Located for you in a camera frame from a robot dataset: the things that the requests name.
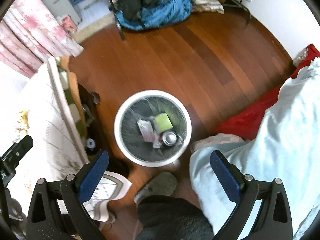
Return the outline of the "red soda can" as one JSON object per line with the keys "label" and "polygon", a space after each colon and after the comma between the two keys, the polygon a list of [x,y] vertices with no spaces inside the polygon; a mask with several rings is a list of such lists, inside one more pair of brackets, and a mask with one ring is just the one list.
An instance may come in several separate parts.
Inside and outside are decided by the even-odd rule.
{"label": "red soda can", "polygon": [[177,142],[177,135],[174,131],[168,130],[162,134],[162,141],[167,146],[173,146]]}

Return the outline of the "silver cosmetic box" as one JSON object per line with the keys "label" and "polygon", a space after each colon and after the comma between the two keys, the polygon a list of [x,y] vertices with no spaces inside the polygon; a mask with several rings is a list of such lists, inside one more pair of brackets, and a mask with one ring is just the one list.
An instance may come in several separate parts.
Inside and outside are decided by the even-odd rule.
{"label": "silver cosmetic box", "polygon": [[137,120],[137,125],[145,142],[152,143],[153,148],[161,148],[162,140],[160,134],[152,126],[151,121],[139,119]]}

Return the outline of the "green cardboard box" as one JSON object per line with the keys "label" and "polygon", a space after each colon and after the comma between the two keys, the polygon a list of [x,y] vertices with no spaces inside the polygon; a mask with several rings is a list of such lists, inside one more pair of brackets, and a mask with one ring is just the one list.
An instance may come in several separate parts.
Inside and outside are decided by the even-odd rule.
{"label": "green cardboard box", "polygon": [[163,133],[173,128],[167,113],[161,113],[155,116],[153,123],[158,133]]}

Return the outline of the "white round trash bin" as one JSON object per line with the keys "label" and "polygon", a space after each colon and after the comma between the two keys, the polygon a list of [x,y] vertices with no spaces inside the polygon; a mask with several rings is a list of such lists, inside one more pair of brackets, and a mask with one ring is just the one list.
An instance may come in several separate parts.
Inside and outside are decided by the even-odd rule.
{"label": "white round trash bin", "polygon": [[[145,142],[137,120],[151,121],[158,114],[167,113],[177,142],[153,148]],[[176,161],[191,140],[192,124],[185,106],[173,95],[160,90],[144,90],[130,96],[119,108],[114,121],[114,137],[121,152],[132,162],[145,167],[162,167]]]}

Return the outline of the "white patterned tablecloth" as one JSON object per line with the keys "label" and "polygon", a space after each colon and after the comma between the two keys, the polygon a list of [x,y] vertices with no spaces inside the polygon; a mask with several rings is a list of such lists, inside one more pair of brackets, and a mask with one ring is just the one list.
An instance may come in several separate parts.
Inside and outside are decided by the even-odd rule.
{"label": "white patterned tablecloth", "polygon": [[81,104],[69,58],[52,58],[31,78],[8,67],[1,74],[1,152],[26,135],[33,147],[20,160],[8,184],[12,217],[24,221],[38,179],[62,180],[89,162],[86,146],[93,116]]}

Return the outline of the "light blue trouser leg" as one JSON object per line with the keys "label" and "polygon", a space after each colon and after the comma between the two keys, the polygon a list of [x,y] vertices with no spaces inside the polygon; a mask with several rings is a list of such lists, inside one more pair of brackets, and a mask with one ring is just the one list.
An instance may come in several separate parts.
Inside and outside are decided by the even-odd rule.
{"label": "light blue trouser leg", "polygon": [[217,233],[235,205],[210,166],[215,150],[243,174],[261,181],[282,180],[293,238],[302,238],[319,212],[319,58],[285,81],[278,101],[265,111],[254,140],[202,147],[192,154],[191,185]]}

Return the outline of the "red blanket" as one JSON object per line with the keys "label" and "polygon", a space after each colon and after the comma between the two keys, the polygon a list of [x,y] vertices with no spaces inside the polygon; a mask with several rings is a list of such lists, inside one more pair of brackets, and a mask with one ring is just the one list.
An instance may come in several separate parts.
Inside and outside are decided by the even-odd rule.
{"label": "red blanket", "polygon": [[[298,62],[298,67],[287,79],[295,79],[302,68],[309,66],[315,58],[319,57],[319,51],[313,44],[305,47],[304,51],[306,55]],[[213,133],[234,134],[244,139],[253,140],[257,136],[265,111],[278,101],[280,88],[281,86],[277,86],[266,93],[246,110],[217,126]]]}

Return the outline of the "grey slipper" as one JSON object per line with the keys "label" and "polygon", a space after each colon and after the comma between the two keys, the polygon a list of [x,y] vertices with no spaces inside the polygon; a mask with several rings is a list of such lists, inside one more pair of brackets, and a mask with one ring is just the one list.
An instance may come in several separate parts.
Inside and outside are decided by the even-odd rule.
{"label": "grey slipper", "polygon": [[177,187],[176,177],[168,171],[160,173],[146,183],[135,195],[135,204],[150,196],[171,196]]}

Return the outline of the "pink floral curtain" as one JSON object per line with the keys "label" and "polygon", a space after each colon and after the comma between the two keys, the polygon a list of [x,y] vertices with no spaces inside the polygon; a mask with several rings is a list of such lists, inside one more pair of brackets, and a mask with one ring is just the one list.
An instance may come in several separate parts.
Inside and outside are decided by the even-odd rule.
{"label": "pink floral curtain", "polygon": [[77,57],[83,49],[41,0],[14,0],[1,20],[1,62],[27,78],[50,57]]}

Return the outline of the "dark wooden table frame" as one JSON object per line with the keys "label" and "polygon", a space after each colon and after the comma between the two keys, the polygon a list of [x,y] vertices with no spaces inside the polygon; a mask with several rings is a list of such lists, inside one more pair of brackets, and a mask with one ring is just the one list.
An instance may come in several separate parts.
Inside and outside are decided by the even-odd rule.
{"label": "dark wooden table frame", "polygon": [[88,109],[93,116],[93,121],[87,127],[87,138],[93,139],[95,147],[91,150],[86,146],[86,153],[89,160],[98,153],[99,150],[105,150],[109,155],[109,165],[107,171],[118,173],[128,178],[130,169],[125,161],[116,158],[111,150],[111,146],[103,129],[97,106],[100,105],[100,96],[96,92],[89,92],[84,86],[78,84],[81,104]]}

